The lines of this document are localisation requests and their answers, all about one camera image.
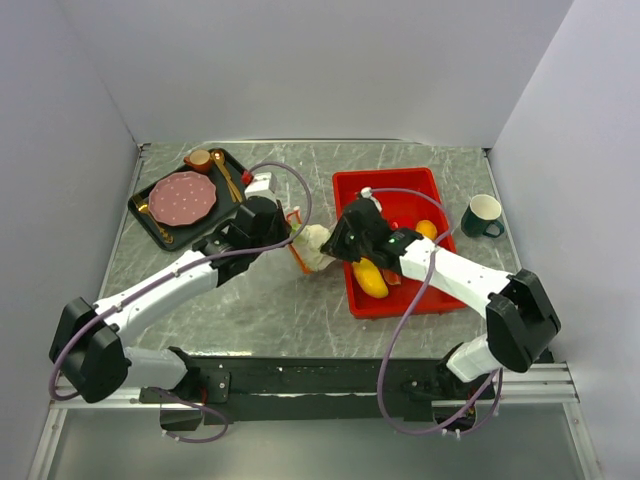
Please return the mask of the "clear zip top bag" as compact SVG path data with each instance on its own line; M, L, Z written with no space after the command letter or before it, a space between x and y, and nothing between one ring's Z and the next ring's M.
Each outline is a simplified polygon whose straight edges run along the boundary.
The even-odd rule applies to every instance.
M286 213L286 218L292 227L292 234L298 233L298 236L288 246L289 251L294 257L294 260L301 271L305 274L311 274L312 269L308 263L307 253L309 251L307 245L308 240L305 234L305 228L302 227L302 218L300 215L301 208L295 206L289 213Z

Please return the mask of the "toy cauliflower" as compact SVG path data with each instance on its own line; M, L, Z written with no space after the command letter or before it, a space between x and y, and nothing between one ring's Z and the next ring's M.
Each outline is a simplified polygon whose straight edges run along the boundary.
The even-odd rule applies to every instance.
M308 225L304 228L309 249L307 259L312 273L326 269L334 261L334 258L322 254L320 248L329 239L330 230L319 224Z

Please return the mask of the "yellow toy mango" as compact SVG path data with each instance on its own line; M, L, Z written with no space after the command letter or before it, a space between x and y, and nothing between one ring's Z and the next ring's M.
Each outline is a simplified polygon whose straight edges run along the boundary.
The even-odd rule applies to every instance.
M369 297L375 299L386 298L389 289L381 271L367 258L352 263L352 270L356 282L361 290Z

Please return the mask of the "toy watermelon slice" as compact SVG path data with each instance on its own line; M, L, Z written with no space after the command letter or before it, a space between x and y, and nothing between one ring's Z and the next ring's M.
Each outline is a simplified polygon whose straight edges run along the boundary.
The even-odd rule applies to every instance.
M391 270L384 269L382 276L385 282L390 286L396 286L401 284L401 276Z

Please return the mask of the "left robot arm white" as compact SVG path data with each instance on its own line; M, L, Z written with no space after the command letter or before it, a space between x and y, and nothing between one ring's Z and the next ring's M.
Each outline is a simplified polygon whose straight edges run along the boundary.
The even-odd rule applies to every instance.
M291 231L277 200L253 196L234 217L176 261L128 290L90 304L76 298L63 309L49 352L88 403L129 385L161 388L184 402L199 395L201 369L183 350L133 347L148 327L193 297L244 273L258 256L286 244Z

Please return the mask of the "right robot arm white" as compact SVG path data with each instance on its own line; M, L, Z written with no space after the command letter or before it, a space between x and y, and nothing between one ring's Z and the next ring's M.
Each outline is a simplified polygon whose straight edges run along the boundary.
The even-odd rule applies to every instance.
M427 283L486 321L486 333L453 349L437 375L439 390L460 398L476 378L504 368L527 372L561 329L538 276L494 270L461 257L409 228L392 229L376 201L359 198L342 212L321 252L338 260L366 258L384 270Z

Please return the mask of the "red plastic bin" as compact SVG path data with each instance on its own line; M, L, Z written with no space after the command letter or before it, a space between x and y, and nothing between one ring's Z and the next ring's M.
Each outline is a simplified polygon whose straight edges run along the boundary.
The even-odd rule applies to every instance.
M426 167L396 168L385 170L360 170L336 172L332 177L335 209L343 209L356 199L361 189L404 188L406 193L381 193L382 216L397 227L413 228L421 220L431 221L438 233L450 227L450 221L438 207L415 195L421 192L439 202L440 194L432 171ZM404 314L421 284L402 279L389 288L389 294L376 299L367 295L357 283L350 263L343 264L346 293L351 314L357 319L400 317Z

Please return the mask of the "small orange toy fruit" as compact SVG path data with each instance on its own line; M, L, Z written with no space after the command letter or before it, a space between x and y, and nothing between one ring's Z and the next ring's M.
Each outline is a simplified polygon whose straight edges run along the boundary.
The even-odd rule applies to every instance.
M415 225L415 230L420 233L423 237L435 241L438 237L438 230L433 222L430 220L420 220Z

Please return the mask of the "gold knife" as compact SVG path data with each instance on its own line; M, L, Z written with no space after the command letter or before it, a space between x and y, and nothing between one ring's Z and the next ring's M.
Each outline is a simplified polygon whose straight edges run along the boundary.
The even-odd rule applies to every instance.
M220 169L221 173L225 177L225 180L227 182L227 186L229 188L229 191L230 191L234 201L237 202L237 203L242 202L243 201L242 193L240 192L240 190L236 186L235 182L233 181L233 178L231 176L230 171L226 167L225 158L224 157L220 157L218 159L218 161L217 161L217 165L218 165L218 168Z

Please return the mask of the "gold spoon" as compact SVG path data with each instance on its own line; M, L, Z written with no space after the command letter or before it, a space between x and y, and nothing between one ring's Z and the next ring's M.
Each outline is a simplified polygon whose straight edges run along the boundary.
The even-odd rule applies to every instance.
M242 201L242 197L238 193L236 185L233 182L231 173L226 167L226 160L225 160L224 153L221 150L214 150L211 152L210 156L212 161L214 162L216 167L219 169L220 173L223 175L226 181L232 201L234 203L240 203Z

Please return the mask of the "pink dotted plate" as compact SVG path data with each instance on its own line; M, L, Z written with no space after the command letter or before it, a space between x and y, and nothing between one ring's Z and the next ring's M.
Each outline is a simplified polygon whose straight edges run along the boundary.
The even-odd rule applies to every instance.
M173 173L158 181L148 196L149 210L164 225L192 225L209 214L217 189L206 176L193 171Z

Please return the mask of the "brown ceramic cup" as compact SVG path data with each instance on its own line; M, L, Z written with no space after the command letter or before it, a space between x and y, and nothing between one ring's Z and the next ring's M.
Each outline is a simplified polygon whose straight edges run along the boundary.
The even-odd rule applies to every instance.
M204 149L197 149L190 152L183 162L194 171L206 175L210 172L213 164L211 153Z

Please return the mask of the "gold fork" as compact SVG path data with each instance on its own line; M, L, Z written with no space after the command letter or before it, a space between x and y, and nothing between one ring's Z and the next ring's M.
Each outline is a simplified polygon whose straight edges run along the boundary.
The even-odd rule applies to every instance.
M140 195L133 196L133 202L136 206L138 212L142 215L146 215L147 218L152 222L152 224L156 227L159 234L161 235L163 242L165 244L171 245L174 242L174 238L171 234L169 234L152 216L149 205L142 199Z

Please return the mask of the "dark green mug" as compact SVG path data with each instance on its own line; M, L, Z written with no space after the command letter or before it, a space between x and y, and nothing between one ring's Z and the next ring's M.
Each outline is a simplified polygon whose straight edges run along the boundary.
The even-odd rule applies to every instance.
M469 238L499 238L505 232L505 227L500 221L501 215L502 206L496 198L478 194L471 198L462 216L460 228Z

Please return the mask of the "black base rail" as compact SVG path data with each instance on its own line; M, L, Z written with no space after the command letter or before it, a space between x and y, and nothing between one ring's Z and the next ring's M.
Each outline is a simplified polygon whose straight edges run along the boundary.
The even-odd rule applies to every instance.
M173 407L169 399L142 389L144 405L159 405L160 425L193 432L200 425L241 421L378 418L376 388L383 388L389 415L407 422L430 422L436 402L464 404L472 397L492 400L493 385L480 376L461 383L443 362L392 359L378 376L378 359L194 357L196 376L174 396L190 402Z

